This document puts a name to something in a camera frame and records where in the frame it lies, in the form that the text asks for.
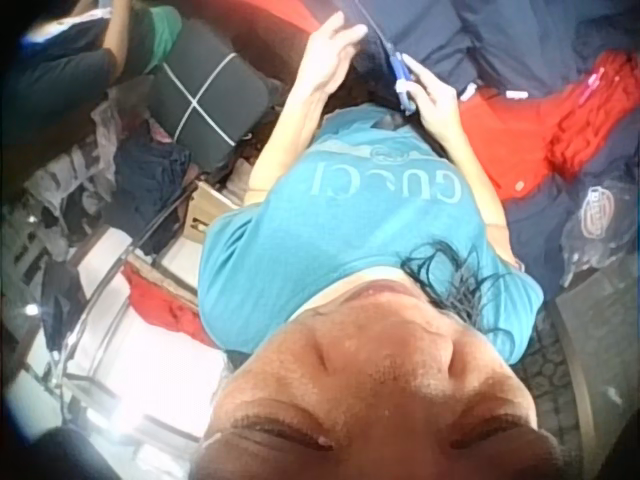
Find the red clothing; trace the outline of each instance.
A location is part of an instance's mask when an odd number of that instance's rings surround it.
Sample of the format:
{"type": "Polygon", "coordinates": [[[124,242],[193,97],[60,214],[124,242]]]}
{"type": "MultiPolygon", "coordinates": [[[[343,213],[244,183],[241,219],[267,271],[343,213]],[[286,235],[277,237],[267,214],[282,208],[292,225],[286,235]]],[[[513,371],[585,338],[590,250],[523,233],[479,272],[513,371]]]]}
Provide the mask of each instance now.
{"type": "Polygon", "coordinates": [[[131,264],[125,264],[122,274],[131,287],[129,303],[145,322],[171,332],[184,333],[207,347],[215,347],[200,322],[198,312],[140,276],[131,264]]]}
{"type": "Polygon", "coordinates": [[[320,24],[311,16],[301,0],[244,0],[277,15],[305,32],[314,32],[320,24]]]}
{"type": "Polygon", "coordinates": [[[552,171],[571,180],[618,120],[640,105],[635,56],[606,52],[594,67],[599,71],[600,83],[586,99],[587,79],[543,99],[509,100],[481,89],[460,104],[464,130],[502,200],[526,196],[552,171]]]}

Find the plastic bag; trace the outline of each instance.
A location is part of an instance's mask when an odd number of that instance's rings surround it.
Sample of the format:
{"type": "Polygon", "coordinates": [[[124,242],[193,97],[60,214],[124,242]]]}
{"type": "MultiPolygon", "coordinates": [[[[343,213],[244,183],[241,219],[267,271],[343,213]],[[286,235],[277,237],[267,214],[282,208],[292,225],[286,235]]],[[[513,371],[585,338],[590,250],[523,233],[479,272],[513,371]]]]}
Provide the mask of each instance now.
{"type": "Polygon", "coordinates": [[[577,272],[603,268],[624,255],[638,230],[638,187],[605,180],[590,187],[582,207],[567,222],[561,247],[565,261],[562,284],[577,272]]]}

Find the patch logo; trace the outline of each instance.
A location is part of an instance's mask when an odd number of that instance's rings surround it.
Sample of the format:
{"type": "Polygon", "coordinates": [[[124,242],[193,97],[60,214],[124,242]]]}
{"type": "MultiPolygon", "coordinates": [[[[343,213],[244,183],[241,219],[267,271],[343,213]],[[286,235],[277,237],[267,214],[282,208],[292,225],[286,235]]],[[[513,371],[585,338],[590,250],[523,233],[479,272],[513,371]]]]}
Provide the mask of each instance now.
{"type": "Polygon", "coordinates": [[[584,199],[580,216],[582,233],[587,238],[603,238],[613,218],[615,198],[609,190],[591,187],[584,199]]]}

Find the neck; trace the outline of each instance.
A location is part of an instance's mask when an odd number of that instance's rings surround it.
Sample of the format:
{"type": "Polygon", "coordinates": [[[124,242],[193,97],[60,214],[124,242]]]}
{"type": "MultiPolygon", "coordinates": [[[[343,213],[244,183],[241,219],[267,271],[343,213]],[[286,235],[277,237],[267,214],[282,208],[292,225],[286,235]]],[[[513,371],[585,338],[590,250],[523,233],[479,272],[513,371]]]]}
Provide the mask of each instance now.
{"type": "Polygon", "coordinates": [[[345,277],[337,282],[329,285],[321,292],[314,295],[311,299],[305,302],[296,313],[294,313],[288,321],[293,320],[305,310],[310,308],[316,308],[320,305],[324,305],[340,295],[359,287],[363,283],[368,283],[374,280],[393,280],[400,282],[411,288],[417,288],[413,280],[407,276],[402,270],[396,267],[371,267],[361,272],[354,273],[345,277]]]}

